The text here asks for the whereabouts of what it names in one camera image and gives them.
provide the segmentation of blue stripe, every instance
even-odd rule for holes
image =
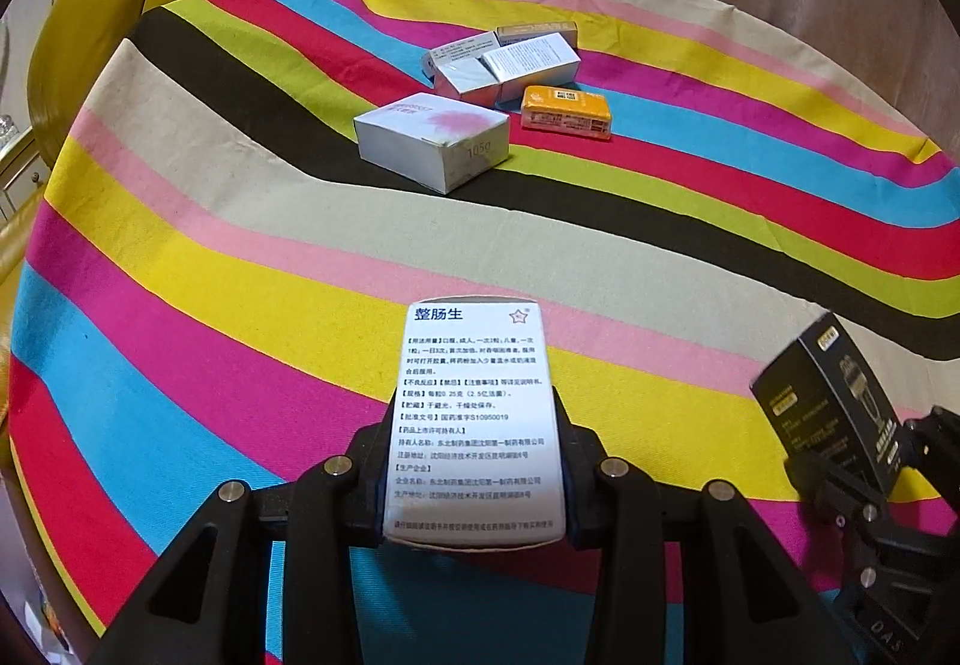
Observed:
[[[332,0],[275,1],[430,88],[419,68],[422,48],[381,34]],[[932,228],[960,218],[958,170],[923,187],[901,187],[889,179],[721,118],[617,91],[578,86],[606,96],[616,134],[774,179],[883,223]]]

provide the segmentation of black packaging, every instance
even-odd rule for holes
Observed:
[[[813,449],[890,495],[901,468],[899,420],[832,312],[787,346],[750,389],[787,454]]]

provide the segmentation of red stripe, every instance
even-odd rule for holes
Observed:
[[[209,1],[284,40],[334,82],[378,107],[424,91],[424,85],[400,69],[275,0]],[[960,274],[960,220],[932,229],[904,229],[772,179],[639,139],[615,134],[608,142],[594,142],[528,131],[520,127],[516,113],[511,113],[511,141],[673,182],[895,275],[939,280]]]
[[[47,387],[13,355],[10,401],[11,436],[43,526],[108,625],[156,557],[97,483]]]

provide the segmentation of round table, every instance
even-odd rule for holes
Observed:
[[[425,48],[576,20],[608,142],[527,131],[448,197],[364,163],[352,118],[424,91]],[[834,310],[901,413],[956,408],[960,187],[812,48],[714,0],[184,0],[144,16],[56,164],[13,328],[32,518],[102,631],[226,478],[294,480],[390,399],[406,305],[532,297],[571,420],[659,481],[728,478],[810,582],[749,384]],[[904,473],[896,514],[952,521]],[[682,594],[671,555],[668,661]],[[267,644],[280,652],[275,549]],[[352,553],[366,662],[581,662],[594,553]]]

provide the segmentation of metal screw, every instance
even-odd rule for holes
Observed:
[[[337,454],[336,457],[330,457],[326,462],[323,462],[323,470],[331,476],[343,476],[349,473],[352,467],[353,460],[350,457],[345,457],[344,454]]]
[[[709,492],[710,497],[720,502],[728,502],[736,497],[736,489],[726,481],[711,481],[707,486],[707,492]]]
[[[860,572],[860,586],[869,589],[877,583],[877,571],[874,568],[864,568]]]
[[[246,493],[240,481],[227,481],[217,490],[217,496],[224,502],[236,502]]]
[[[630,465],[619,457],[607,457],[600,462],[600,472],[607,478],[623,478],[630,472]]]

